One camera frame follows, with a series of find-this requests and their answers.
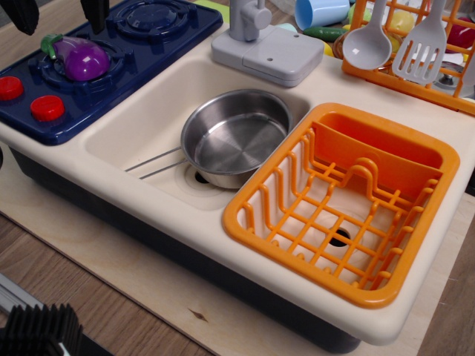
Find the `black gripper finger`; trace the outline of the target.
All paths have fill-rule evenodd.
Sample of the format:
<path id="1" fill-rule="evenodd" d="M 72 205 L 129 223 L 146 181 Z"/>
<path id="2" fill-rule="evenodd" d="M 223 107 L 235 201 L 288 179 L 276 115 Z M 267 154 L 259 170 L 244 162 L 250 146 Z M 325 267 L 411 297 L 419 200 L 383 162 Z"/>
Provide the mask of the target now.
<path id="1" fill-rule="evenodd" d="M 109 0 L 81 0 L 80 3 L 93 33 L 102 32 L 105 29 L 105 20 L 109 15 Z"/>
<path id="2" fill-rule="evenodd" d="M 32 36 L 39 23 L 39 7 L 35 0 L 1 0 L 1 8 L 22 33 Z"/>

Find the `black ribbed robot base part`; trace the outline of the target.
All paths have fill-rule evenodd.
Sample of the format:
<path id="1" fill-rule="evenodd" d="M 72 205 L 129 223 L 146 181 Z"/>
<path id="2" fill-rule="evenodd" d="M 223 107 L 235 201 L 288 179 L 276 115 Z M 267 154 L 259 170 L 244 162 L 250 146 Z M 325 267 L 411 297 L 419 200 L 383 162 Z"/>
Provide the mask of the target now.
<path id="1" fill-rule="evenodd" d="M 2 355 L 109 355 L 87 337 L 70 305 L 15 306 L 1 328 Z"/>

